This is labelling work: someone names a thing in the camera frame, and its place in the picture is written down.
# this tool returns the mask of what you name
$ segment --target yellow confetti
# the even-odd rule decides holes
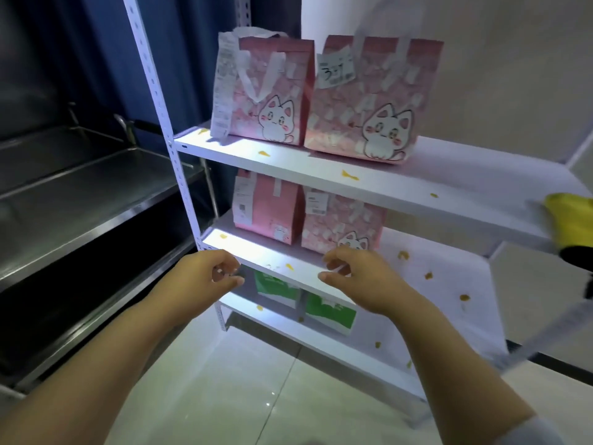
[[[344,178],[352,178],[355,181],[360,181],[360,178],[358,176],[351,175],[345,170],[342,170],[342,176],[344,176]]]

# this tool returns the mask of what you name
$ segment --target hand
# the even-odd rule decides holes
[[[171,328],[197,317],[245,282],[232,275],[239,262],[225,250],[186,254],[142,301]]]
[[[321,272],[319,279],[375,314],[390,316],[401,301],[419,295],[377,252],[341,246],[326,253],[323,261],[329,270],[345,266],[338,272]]]

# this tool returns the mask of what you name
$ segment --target right hand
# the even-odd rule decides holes
[[[341,246],[326,253],[323,261],[328,270],[345,267],[338,272],[320,272],[319,279],[375,314],[389,316],[402,302],[418,296],[377,252]]]

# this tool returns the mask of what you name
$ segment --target sleeve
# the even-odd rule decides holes
[[[549,421],[532,417],[500,437],[494,445],[566,445],[566,442]]]

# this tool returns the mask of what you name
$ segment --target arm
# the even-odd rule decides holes
[[[387,316],[402,334],[445,445],[492,444],[535,416],[441,311],[369,251],[339,247],[319,278],[356,304]]]
[[[222,250],[184,256],[144,300],[1,419],[0,443],[102,444],[160,339],[241,285],[243,278],[215,270],[238,267]]]

